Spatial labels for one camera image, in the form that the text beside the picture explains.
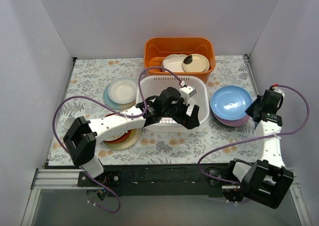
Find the white plastic basket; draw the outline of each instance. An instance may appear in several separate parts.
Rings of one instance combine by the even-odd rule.
[[[194,76],[179,76],[186,85],[191,85],[196,88],[196,94],[190,98],[190,106],[198,105],[199,113],[198,120],[202,124],[205,122],[209,116],[209,105],[208,105],[208,96],[207,89],[202,80]],[[153,75],[144,78],[141,80],[141,88],[145,99],[150,96],[159,96],[160,93],[168,87],[173,87],[176,89],[180,88],[178,80],[175,77],[163,77],[159,75]],[[141,94],[138,91],[136,96],[136,103],[142,102]],[[188,108],[187,112],[191,113],[192,107]],[[187,130],[184,126],[176,123],[171,118],[162,118],[159,123],[149,125],[146,127],[149,131],[155,132],[188,132],[193,131]]]

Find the orange plastic container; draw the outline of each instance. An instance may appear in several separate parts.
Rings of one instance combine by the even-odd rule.
[[[213,45],[208,39],[195,37],[163,37],[152,38],[145,44],[144,67],[161,66],[165,57],[170,54],[186,54],[198,53],[204,55],[210,62],[207,72],[194,73],[183,72],[178,75],[192,75],[207,83],[210,73],[215,69],[216,61]],[[151,69],[147,71],[148,75],[170,75],[161,69]]]

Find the leaf pattern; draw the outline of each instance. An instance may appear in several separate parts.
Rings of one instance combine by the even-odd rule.
[[[143,68],[143,58],[76,60],[66,97],[83,95],[103,103],[103,92],[111,82],[123,76],[137,80]],[[241,86],[253,99],[256,97],[242,56],[216,56],[216,68],[206,84],[209,99],[216,90],[227,85]],[[67,132],[63,123],[70,116],[94,119],[108,113],[108,110],[90,101],[71,100],[64,105],[57,119],[58,136],[62,139]],[[96,146],[95,153],[98,155],[98,152],[104,150],[107,154],[100,158],[101,162],[113,165],[196,163],[203,154],[214,148],[254,136],[252,121],[240,127],[225,128],[217,124],[210,115],[199,128],[190,132],[150,132],[143,128],[140,139],[134,146],[113,151],[100,143]],[[237,150],[234,149],[215,152],[203,162],[228,163],[233,158],[253,162],[257,158],[256,142],[238,145]],[[55,139],[51,144],[49,165],[73,165],[70,156]]]

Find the wall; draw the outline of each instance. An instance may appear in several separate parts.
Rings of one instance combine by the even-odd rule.
[[[250,53],[278,0],[41,0],[71,56],[142,57],[157,36],[203,36]]]
[[[319,1],[279,0],[251,54],[251,63],[259,91],[272,83],[292,86],[308,99],[311,115],[302,132],[283,137],[284,160],[296,170],[301,193],[313,225],[319,225]],[[300,125],[305,105],[286,91],[283,129]]]
[[[72,58],[40,0],[0,1],[0,225],[20,225]]]

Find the blue plate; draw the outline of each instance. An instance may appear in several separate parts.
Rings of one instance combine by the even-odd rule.
[[[132,101],[131,103],[127,103],[127,104],[118,104],[118,103],[112,101],[109,97],[109,94],[108,94],[108,88],[109,88],[109,85],[104,90],[103,100],[104,100],[105,104],[108,105],[109,107],[121,110],[121,109],[129,108],[130,106],[134,105],[135,101]]]
[[[210,100],[212,111],[224,120],[239,120],[252,103],[250,94],[237,86],[226,86],[218,89]]]

